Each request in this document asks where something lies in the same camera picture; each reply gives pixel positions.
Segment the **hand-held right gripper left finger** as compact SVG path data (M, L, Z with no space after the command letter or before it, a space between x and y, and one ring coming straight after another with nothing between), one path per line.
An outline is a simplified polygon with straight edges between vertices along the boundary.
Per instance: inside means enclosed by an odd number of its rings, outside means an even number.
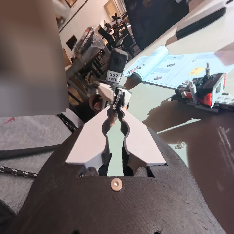
M66 164L94 167L100 176L107 176L112 157L107 132L112 108L107 106L86 122L66 159Z

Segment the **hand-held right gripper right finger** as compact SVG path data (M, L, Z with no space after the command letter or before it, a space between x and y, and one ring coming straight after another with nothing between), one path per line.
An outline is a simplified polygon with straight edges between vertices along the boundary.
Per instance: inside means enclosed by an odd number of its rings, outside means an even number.
M138 168L166 165L147 126L120 108L121 132L124 135L122 165L125 176L134 176Z

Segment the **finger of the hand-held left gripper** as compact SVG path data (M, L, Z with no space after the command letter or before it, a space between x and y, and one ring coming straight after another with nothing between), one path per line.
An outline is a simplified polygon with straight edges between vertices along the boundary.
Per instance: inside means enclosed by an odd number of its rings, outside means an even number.
M130 92L129 90L124 89L124 88L117 88L117 90L118 91L121 90L125 93L124 104L123 104L122 108L127 110L129 108L129 100L131 98L132 92Z
M110 85L98 83L97 93L103 98L102 110L113 104L115 94Z

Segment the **person's left hand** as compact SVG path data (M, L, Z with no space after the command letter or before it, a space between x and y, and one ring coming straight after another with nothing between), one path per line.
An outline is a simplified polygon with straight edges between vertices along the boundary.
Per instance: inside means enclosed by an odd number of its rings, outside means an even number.
M103 98L99 95L93 95L89 99L89 107L94 112L94 115L97 115L102 110L102 102ZM113 113L110 115L110 127L112 127L117 120L117 114L113 111Z

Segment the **black office chair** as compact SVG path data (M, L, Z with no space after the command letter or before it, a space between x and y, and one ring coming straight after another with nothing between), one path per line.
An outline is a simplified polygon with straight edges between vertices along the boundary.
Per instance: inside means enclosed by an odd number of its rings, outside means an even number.
M101 25L98 27L98 33L107 40L107 48L111 51L114 48L122 48L123 51L128 52L132 58L133 54L133 39L129 33L125 36L114 39Z

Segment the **grey table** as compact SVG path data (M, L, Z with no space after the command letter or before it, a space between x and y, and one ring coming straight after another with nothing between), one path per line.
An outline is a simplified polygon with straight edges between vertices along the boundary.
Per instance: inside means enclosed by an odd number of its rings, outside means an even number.
M72 65L66 70L66 80L68 86L74 88L82 100L88 99L95 91L93 85L89 84L85 78L88 73L96 79L104 77L106 70L102 70L105 64L98 61L98 56L110 56L110 51L105 46L104 49L96 46L90 46L83 54L82 58L74 58Z

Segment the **black bag in plastic wrap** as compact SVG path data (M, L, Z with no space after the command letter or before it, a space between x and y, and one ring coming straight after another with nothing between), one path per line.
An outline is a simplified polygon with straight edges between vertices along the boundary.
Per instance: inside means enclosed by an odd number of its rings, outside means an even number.
M105 43L96 29L96 27L86 28L80 40L72 48L73 57L82 57L90 48L105 48Z

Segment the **light blue instruction booklet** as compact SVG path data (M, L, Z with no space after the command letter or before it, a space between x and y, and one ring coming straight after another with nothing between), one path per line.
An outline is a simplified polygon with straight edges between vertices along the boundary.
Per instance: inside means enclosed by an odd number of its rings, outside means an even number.
M125 72L125 77L139 77L142 83L176 89L178 86L203 77L207 63L211 74L229 73L234 60L224 62L215 52L168 54L166 46L159 46L151 55L139 57Z

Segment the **toy brick truck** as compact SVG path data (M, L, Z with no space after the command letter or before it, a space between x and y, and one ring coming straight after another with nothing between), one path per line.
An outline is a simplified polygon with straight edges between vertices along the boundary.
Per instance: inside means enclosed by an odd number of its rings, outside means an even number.
M234 111L234 97L225 93L227 73L211 74L209 63L205 75L186 81L175 90L171 101L191 105L197 109L218 113L221 110Z

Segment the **black rectangular device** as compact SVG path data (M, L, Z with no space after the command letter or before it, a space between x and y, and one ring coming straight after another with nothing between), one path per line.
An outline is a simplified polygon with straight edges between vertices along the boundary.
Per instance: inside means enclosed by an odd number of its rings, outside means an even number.
M226 10L226 7L222 7L212 13L208 13L206 16L201 17L200 19L192 20L192 22L185 22L184 25L180 25L180 27L177 28L175 34L176 38L181 39L202 28L205 28L206 26L221 18L226 13Z

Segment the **black zippered bag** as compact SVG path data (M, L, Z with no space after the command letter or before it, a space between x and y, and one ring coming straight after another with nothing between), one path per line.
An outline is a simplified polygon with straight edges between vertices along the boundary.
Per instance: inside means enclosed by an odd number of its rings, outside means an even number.
M16 217L15 212L0 200L0 234L4 234Z

